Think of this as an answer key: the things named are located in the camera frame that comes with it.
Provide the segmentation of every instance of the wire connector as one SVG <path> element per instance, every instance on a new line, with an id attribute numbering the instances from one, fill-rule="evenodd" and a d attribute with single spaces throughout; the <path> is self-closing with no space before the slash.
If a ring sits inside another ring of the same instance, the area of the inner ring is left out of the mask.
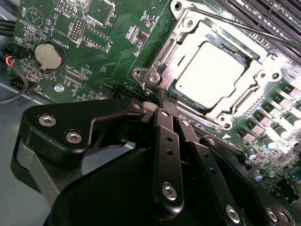
<path id="1" fill-rule="evenodd" d="M 5 45 L 2 52 L 11 55 L 13 59 L 23 60 L 30 57 L 32 50 L 30 48 L 19 46 L 16 43 L 11 43 Z"/>

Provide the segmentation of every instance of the black cable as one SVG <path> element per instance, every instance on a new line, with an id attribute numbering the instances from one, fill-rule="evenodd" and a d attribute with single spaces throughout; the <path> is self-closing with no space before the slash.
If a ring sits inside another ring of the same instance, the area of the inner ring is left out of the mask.
<path id="1" fill-rule="evenodd" d="M 5 99 L 5 100 L 0 100 L 0 105 L 7 104 L 9 102 L 17 100 L 28 90 L 29 83 L 28 83 L 28 80 L 26 79 L 26 75 L 23 73 L 23 71 L 20 68 L 16 67 L 16 66 L 13 66 L 12 70 L 22 79 L 22 81 L 24 83 L 23 84 L 23 89 L 13 97 L 10 97 L 10 98 Z"/>
<path id="2" fill-rule="evenodd" d="M 4 8 L 11 15 L 18 17 L 18 7 L 9 0 L 0 0 L 0 6 Z"/>
<path id="3" fill-rule="evenodd" d="M 222 21 L 222 22 L 225 22 L 225 23 L 228 23 L 232 26 L 235 26 L 235 27 L 238 27 L 238 28 L 241 28 L 241 29 L 244 29 L 244 30 L 247 30 L 247 31 L 250 31 L 250 32 L 253 32 L 255 34 L 258 34 L 262 37 L 266 37 L 268 39 L 271 39 L 271 40 L 274 40 L 274 41 L 277 41 L 277 42 L 280 42 L 288 47 L 292 47 L 294 49 L 298 49 L 298 50 L 301 50 L 301 46 L 293 41 L 289 41 L 289 40 L 286 40 L 286 39 L 282 39 L 280 37 L 277 37 L 277 36 L 274 36 L 272 34 L 269 34 L 269 33 L 266 33 L 266 32 L 263 32 L 261 30 L 258 30 L 258 29 L 255 29 L 255 28 L 252 28 L 252 27 L 248 27 L 248 26 L 245 26 L 243 24 L 240 24 L 238 22 L 235 22 L 233 20 L 229 20 L 227 18 L 224 18 L 222 16 L 218 16 L 216 14 L 212 14 L 212 13 L 209 13 L 209 12 L 206 12 L 204 10 L 201 10 L 201 9 L 198 9 L 198 8 L 193 8 L 192 10 L 194 11 L 197 11 L 205 16 L 208 16 L 208 17 L 211 17 L 213 19 L 216 19 L 216 20 L 219 20 L 219 21 Z"/>
<path id="4" fill-rule="evenodd" d="M 0 35 L 1 36 L 13 37 L 14 36 L 14 30 L 6 29 L 6 28 L 0 28 Z"/>
<path id="5" fill-rule="evenodd" d="M 0 27 L 14 29 L 16 27 L 16 23 L 13 21 L 9 21 L 9 20 L 0 20 Z"/>

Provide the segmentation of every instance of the screw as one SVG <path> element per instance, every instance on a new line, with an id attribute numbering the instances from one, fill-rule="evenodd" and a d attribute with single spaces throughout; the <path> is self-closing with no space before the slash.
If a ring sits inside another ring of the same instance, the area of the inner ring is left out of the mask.
<path id="1" fill-rule="evenodd" d="M 177 198 L 177 192 L 176 192 L 175 188 L 169 184 L 163 185 L 162 193 L 167 199 L 169 199 L 171 201 L 174 201 Z"/>
<path id="2" fill-rule="evenodd" d="M 52 126 L 56 125 L 56 119 L 50 115 L 43 115 L 43 116 L 39 117 L 39 123 L 42 126 L 52 127 Z"/>
<path id="3" fill-rule="evenodd" d="M 162 111 L 162 115 L 164 115 L 165 117 L 169 116 L 169 114 L 167 112 L 165 112 L 165 111 Z"/>
<path id="4" fill-rule="evenodd" d="M 187 127 L 189 127 L 189 123 L 187 122 L 187 121 L 182 121 L 182 123 L 184 124 L 184 126 L 187 126 Z"/>
<path id="5" fill-rule="evenodd" d="M 282 212 L 281 210 L 279 210 L 278 212 L 285 222 L 287 223 L 290 222 L 290 219 L 287 217 L 287 215 L 284 212 Z"/>
<path id="6" fill-rule="evenodd" d="M 55 91 L 57 92 L 57 93 L 62 93 L 63 91 L 64 91 L 64 86 L 62 86 L 61 84 L 56 84 L 55 85 Z"/>
<path id="7" fill-rule="evenodd" d="M 156 77 L 151 77 L 151 78 L 150 78 L 150 81 L 151 81 L 151 82 L 157 82 L 157 78 L 156 78 Z"/>
<path id="8" fill-rule="evenodd" d="M 276 214 L 271 209 L 266 209 L 266 213 L 268 214 L 269 218 L 271 218 L 274 222 L 278 222 Z"/>
<path id="9" fill-rule="evenodd" d="M 214 140 L 212 140 L 211 138 L 208 139 L 209 143 L 211 143 L 212 145 L 215 145 Z"/>
<path id="10" fill-rule="evenodd" d="M 136 75 L 138 78 L 140 78 L 140 77 L 141 77 L 141 72 L 140 72 L 140 71 L 137 71 L 137 72 L 135 72 L 135 75 Z"/>
<path id="11" fill-rule="evenodd" d="M 232 206 L 226 207 L 226 212 L 229 218 L 235 223 L 238 224 L 240 222 L 240 217 L 237 211 Z"/>
<path id="12" fill-rule="evenodd" d="M 191 17 L 187 17 L 187 18 L 185 18 L 185 19 L 183 20 L 183 27 L 184 27 L 185 29 L 191 28 L 192 25 L 193 25 L 193 20 L 192 20 Z"/>
<path id="13" fill-rule="evenodd" d="M 138 109 L 138 110 L 141 109 L 140 105 L 138 105 L 138 104 L 133 103 L 133 106 L 134 106 L 134 108 L 136 108 L 136 109 Z"/>
<path id="14" fill-rule="evenodd" d="M 69 132 L 66 134 L 66 139 L 69 143 L 78 144 L 83 140 L 83 137 L 78 132 Z"/>

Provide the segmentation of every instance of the black plastic arm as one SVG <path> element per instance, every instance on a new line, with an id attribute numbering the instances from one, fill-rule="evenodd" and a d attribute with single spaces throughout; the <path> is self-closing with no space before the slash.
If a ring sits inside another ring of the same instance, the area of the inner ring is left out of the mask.
<path id="1" fill-rule="evenodd" d="M 214 203 L 215 220 L 218 225 L 244 226 L 245 221 L 208 147 L 200 145 L 192 126 L 182 119 L 176 121 L 183 149 L 188 153 L 195 170 L 207 186 Z"/>
<path id="2" fill-rule="evenodd" d="M 249 172 L 241 166 L 222 146 L 205 136 L 206 145 L 216 160 L 236 199 L 241 201 L 248 219 L 256 226 L 294 226 L 290 213 L 269 194 Z"/>
<path id="3" fill-rule="evenodd" d="M 28 148 L 60 167 L 75 168 L 93 145 L 95 130 L 102 131 L 108 123 L 119 120 L 140 119 L 144 114 L 142 104 L 132 98 L 34 106 L 24 112 L 19 136 Z M 41 119 L 42 116 L 54 120 Z M 71 143 L 67 140 L 69 132 L 76 132 L 80 137 L 71 137 L 75 139 Z"/>

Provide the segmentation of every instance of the motherboard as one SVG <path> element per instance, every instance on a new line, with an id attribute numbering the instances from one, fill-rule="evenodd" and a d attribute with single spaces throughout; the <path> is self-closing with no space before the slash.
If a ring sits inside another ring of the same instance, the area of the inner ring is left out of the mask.
<path id="1" fill-rule="evenodd" d="M 242 151 L 268 190 L 301 180 L 301 54 L 205 16 L 301 43 L 299 0 L 22 0 L 15 61 L 55 103 L 178 97 L 196 131 Z M 15 75 L 8 69 L 8 77 Z"/>

